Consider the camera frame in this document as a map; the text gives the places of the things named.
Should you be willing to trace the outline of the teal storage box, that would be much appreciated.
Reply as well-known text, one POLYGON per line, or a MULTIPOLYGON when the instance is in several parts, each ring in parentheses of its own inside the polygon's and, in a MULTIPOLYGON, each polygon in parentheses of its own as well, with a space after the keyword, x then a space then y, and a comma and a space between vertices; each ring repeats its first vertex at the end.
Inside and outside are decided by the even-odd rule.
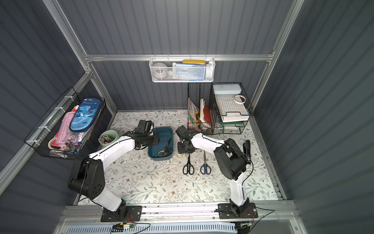
POLYGON ((158 145, 148 147, 148 156, 154 161, 163 161, 163 160, 170 160, 173 155, 174 147, 173 147, 173 130, 170 127, 156 127, 154 129, 155 133, 159 134, 160 142, 158 145), (171 139, 171 148, 172 154, 168 157, 159 158, 158 152, 162 151, 168 140, 171 139))

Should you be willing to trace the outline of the black handled scissors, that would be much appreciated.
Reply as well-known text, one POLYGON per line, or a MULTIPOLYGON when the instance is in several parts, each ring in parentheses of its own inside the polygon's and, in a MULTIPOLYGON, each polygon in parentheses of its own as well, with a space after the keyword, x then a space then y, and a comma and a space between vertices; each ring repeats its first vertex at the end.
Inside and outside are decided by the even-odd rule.
POLYGON ((184 175, 193 175, 195 172, 194 166, 191 163, 191 155, 188 154, 187 163, 183 167, 183 174, 184 175))

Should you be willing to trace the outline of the blue handled scissors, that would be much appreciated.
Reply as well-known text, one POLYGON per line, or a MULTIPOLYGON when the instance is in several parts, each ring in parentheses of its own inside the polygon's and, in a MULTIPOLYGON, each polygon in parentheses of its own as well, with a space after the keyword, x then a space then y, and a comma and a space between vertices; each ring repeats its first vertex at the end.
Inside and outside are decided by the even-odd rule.
POLYGON ((203 162, 202 166, 200 167, 200 173, 202 175, 210 175, 211 174, 211 167, 207 164, 206 152, 204 152, 204 162, 203 162))

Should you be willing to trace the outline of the cream kitchen shears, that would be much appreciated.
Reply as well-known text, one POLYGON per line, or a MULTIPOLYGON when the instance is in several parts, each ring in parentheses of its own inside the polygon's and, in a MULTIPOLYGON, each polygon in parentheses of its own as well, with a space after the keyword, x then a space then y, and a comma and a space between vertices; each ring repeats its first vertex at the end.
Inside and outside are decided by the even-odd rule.
POLYGON ((179 159, 182 159, 182 158, 187 158, 189 156, 189 153, 182 153, 182 154, 178 154, 177 157, 179 159))

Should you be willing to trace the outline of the yellow black scissors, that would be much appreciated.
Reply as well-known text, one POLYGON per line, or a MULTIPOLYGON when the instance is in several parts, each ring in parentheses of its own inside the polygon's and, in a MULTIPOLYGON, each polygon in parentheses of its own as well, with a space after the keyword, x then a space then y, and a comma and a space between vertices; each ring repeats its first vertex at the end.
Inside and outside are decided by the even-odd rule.
POLYGON ((171 154, 172 154, 171 139, 169 139, 165 148, 162 151, 158 152, 158 157, 159 158, 168 157, 171 154))

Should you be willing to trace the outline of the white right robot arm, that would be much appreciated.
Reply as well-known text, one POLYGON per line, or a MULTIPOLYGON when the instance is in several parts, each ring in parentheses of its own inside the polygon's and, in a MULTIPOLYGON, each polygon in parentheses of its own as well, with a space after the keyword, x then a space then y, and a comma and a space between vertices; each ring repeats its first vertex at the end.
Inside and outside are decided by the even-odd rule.
POLYGON ((246 141, 241 149, 235 140, 218 140, 204 135, 198 131, 188 131, 185 126, 180 126, 175 131, 180 141, 177 144, 178 153, 193 153, 203 150, 213 154, 221 173, 229 180, 230 202, 238 208, 249 203, 249 198, 244 192, 244 181, 247 165, 251 161, 250 141, 246 141))

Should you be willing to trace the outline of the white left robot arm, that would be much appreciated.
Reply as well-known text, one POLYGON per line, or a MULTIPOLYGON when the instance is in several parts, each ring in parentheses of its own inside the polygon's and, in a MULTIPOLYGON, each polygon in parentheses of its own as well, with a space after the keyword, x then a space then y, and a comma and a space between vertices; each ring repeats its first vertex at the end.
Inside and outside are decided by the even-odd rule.
POLYGON ((68 188, 89 198, 111 212, 117 212, 125 201, 115 195, 105 183, 104 171, 114 161, 133 150, 158 145, 159 136, 154 132, 152 121, 140 120, 133 131, 123 134, 111 145, 89 155, 76 157, 68 188))

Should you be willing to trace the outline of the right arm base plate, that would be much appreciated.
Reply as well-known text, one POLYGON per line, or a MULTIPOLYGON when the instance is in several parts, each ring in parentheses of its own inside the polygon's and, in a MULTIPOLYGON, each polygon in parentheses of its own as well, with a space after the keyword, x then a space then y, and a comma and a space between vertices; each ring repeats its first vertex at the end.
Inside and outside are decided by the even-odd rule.
POLYGON ((216 211, 220 219, 253 219, 258 218, 258 211, 255 203, 243 204, 238 207, 235 204, 220 203, 216 211))

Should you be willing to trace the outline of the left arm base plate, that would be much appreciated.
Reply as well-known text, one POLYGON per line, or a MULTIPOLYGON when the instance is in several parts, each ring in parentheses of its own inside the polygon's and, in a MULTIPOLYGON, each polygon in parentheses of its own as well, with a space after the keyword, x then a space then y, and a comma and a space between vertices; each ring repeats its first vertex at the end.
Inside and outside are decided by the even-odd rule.
POLYGON ((101 222, 137 222, 142 214, 142 206, 120 206, 115 212, 103 209, 101 222))

